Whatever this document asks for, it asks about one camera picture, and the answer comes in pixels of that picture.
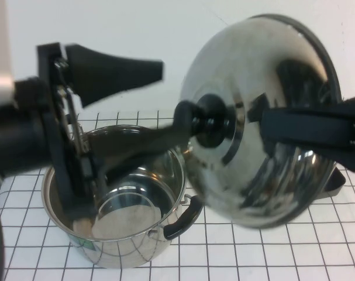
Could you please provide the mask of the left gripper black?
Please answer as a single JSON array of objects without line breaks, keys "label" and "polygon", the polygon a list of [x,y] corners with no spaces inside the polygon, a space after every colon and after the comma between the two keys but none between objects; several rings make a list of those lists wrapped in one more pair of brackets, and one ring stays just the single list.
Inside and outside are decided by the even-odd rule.
[{"label": "left gripper black", "polygon": [[[57,194],[72,220],[97,214],[94,203],[93,155],[77,121],[71,71],[59,43],[37,47],[39,78],[47,86],[47,111],[42,113],[44,132],[57,182]],[[118,126],[91,134],[91,149],[107,179],[121,179],[169,149],[185,144],[194,134],[197,106],[178,103],[173,123],[161,129],[126,132]]]}]

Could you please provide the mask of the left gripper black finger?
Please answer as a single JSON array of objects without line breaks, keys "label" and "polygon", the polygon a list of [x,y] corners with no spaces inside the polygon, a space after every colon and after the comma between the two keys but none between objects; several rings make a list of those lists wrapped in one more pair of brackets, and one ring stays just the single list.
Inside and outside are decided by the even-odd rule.
[{"label": "left gripper black finger", "polygon": [[160,60],[116,57],[78,44],[66,46],[66,55],[71,84],[83,107],[163,79],[164,63]]}]

